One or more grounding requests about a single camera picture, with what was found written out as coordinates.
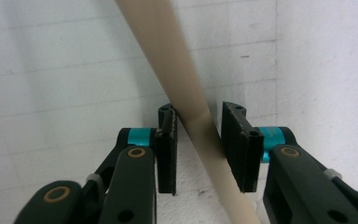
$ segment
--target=white brick wall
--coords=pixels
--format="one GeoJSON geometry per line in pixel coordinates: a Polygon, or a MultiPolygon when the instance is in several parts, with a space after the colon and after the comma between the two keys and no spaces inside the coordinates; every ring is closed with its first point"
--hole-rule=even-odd
{"type": "MultiPolygon", "coordinates": [[[[254,126],[278,120],[358,189],[358,4],[172,4],[218,125],[222,101],[254,126]]],[[[121,128],[157,126],[166,103],[113,0],[0,0],[0,224],[51,181],[84,184],[121,128]]],[[[183,129],[178,153],[158,222],[227,223],[183,129]]],[[[263,223],[266,173],[249,194],[263,223]]]]}

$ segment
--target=black plastic part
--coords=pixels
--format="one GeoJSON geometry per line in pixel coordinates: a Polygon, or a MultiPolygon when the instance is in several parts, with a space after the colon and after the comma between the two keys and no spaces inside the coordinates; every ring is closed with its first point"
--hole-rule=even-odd
{"type": "MultiPolygon", "coordinates": [[[[113,150],[103,160],[94,174],[103,180],[103,189],[107,191],[117,165],[117,159],[122,150],[128,145],[128,136],[131,128],[123,128],[117,135],[117,142],[113,150]]],[[[97,183],[89,180],[82,189],[85,212],[82,214],[81,223],[97,223],[103,208],[104,198],[99,198],[100,193],[97,183]]]]}
{"type": "Polygon", "coordinates": [[[156,223],[154,152],[149,147],[128,147],[120,152],[115,173],[106,195],[99,224],[156,223]],[[129,156],[133,148],[145,154],[129,156]]]}
{"type": "Polygon", "coordinates": [[[176,194],[177,114],[171,105],[158,110],[155,134],[158,165],[158,192],[176,194]]]}
{"type": "Polygon", "coordinates": [[[255,192],[264,135],[248,122],[243,106],[223,102],[222,140],[240,191],[255,192]]]}
{"type": "Polygon", "coordinates": [[[295,135],[293,134],[292,130],[287,127],[279,127],[284,136],[284,143],[286,145],[298,146],[297,140],[295,135]]]}
{"type": "Polygon", "coordinates": [[[273,224],[358,224],[356,208],[298,146],[278,145],[270,151],[264,205],[273,224]]]}
{"type": "Polygon", "coordinates": [[[81,199],[81,187],[76,182],[53,182],[34,195],[21,210],[15,223],[77,223],[83,209],[81,199]]]}
{"type": "Polygon", "coordinates": [[[341,191],[341,193],[353,204],[353,206],[358,206],[358,192],[351,188],[347,183],[345,183],[339,177],[334,177],[331,179],[334,185],[341,191]]]}

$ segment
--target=wooden dowel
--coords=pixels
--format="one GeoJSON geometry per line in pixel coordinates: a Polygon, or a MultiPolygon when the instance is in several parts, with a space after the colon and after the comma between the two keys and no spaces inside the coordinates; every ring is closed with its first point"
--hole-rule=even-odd
{"type": "Polygon", "coordinates": [[[174,16],[170,0],[116,0],[171,104],[178,112],[231,223],[259,223],[241,194],[174,16]]]}

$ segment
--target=screw hole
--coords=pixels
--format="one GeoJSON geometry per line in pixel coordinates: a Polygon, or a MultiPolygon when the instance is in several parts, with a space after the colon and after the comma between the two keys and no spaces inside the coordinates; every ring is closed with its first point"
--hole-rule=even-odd
{"type": "Polygon", "coordinates": [[[348,218],[344,214],[342,214],[336,210],[330,210],[327,212],[327,214],[332,219],[334,219],[336,222],[339,222],[339,223],[347,223],[348,222],[348,218]]]}
{"type": "Polygon", "coordinates": [[[117,216],[117,220],[119,222],[129,222],[132,219],[133,219],[133,212],[129,209],[121,211],[117,216]]]}
{"type": "Polygon", "coordinates": [[[133,150],[132,155],[138,156],[138,155],[141,155],[142,152],[143,151],[141,149],[135,149],[135,150],[133,150]]]}

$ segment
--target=brass screw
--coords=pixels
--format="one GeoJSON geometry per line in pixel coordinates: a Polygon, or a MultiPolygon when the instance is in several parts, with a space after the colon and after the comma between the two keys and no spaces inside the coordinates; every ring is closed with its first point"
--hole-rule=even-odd
{"type": "Polygon", "coordinates": [[[283,147],[281,149],[281,153],[287,157],[298,157],[300,155],[300,153],[297,150],[290,147],[283,147]]]}
{"type": "Polygon", "coordinates": [[[146,151],[143,148],[136,147],[131,149],[127,154],[132,158],[140,158],[146,154],[146,151]]]}
{"type": "Polygon", "coordinates": [[[49,190],[43,197],[43,200],[46,203],[57,203],[57,202],[64,200],[66,197],[68,197],[70,192],[71,192],[70,188],[68,188],[66,186],[58,186],[54,189],[49,190]],[[52,195],[54,193],[58,193],[58,191],[61,191],[61,190],[63,190],[63,192],[62,192],[62,195],[60,195],[59,197],[55,197],[52,195]]]}

